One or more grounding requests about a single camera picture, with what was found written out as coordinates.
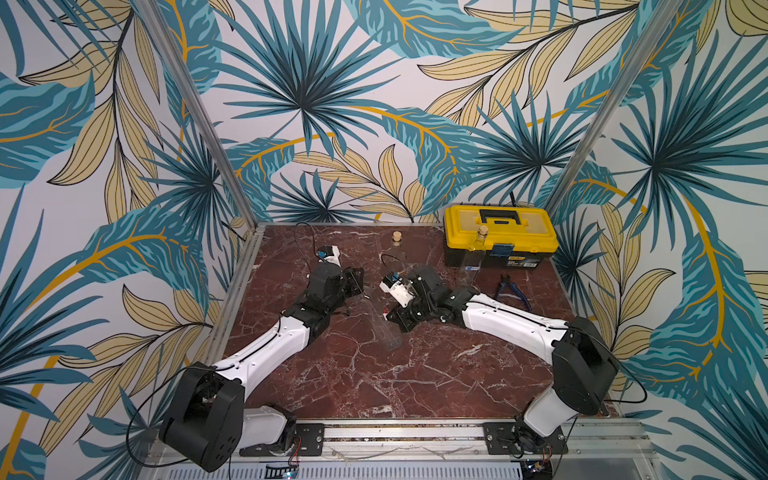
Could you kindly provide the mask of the glass bottle with black cap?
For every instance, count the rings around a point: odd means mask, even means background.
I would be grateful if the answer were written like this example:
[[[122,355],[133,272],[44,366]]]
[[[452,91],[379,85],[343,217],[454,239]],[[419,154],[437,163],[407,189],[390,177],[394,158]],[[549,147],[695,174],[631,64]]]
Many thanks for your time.
[[[402,333],[396,323],[388,320],[389,303],[385,293],[373,284],[366,284],[357,301],[374,339],[387,351],[402,345]]]

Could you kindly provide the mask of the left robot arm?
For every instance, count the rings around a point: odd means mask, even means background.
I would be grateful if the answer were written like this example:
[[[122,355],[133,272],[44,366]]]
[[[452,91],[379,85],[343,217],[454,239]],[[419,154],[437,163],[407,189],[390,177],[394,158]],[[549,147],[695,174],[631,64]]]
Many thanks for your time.
[[[179,380],[159,438],[206,472],[235,453],[263,447],[278,453],[295,447],[295,416],[277,406],[251,414],[245,402],[277,367],[304,350],[330,325],[349,298],[363,292],[364,270],[321,262],[298,300],[276,324],[231,356],[205,365],[196,362]]]

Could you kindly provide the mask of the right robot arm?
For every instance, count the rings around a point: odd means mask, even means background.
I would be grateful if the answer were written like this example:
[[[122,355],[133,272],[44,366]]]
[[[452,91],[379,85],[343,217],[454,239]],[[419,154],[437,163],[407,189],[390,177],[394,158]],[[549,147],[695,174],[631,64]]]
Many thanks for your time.
[[[397,303],[386,319],[404,333],[426,321],[455,325],[497,337],[550,365],[551,385],[517,419],[526,433],[546,438],[578,415],[598,414],[618,374],[619,361],[584,318],[548,318],[475,287],[452,287],[428,265],[407,275],[389,273],[379,289]]]

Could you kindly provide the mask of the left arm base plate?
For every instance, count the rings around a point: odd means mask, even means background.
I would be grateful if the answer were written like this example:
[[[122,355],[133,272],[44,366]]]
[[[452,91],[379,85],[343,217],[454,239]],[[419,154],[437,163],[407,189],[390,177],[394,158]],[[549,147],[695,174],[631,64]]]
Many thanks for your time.
[[[279,439],[272,444],[257,444],[239,450],[241,457],[319,457],[325,438],[323,423],[290,424]]]

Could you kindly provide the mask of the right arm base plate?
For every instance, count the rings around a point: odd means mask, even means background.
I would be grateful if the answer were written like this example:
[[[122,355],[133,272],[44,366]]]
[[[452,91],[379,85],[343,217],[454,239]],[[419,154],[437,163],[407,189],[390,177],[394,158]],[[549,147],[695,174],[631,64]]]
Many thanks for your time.
[[[567,453],[566,436],[561,427],[551,435],[542,437],[523,422],[502,421],[481,424],[483,439],[489,455],[511,455],[522,458],[528,455]]]

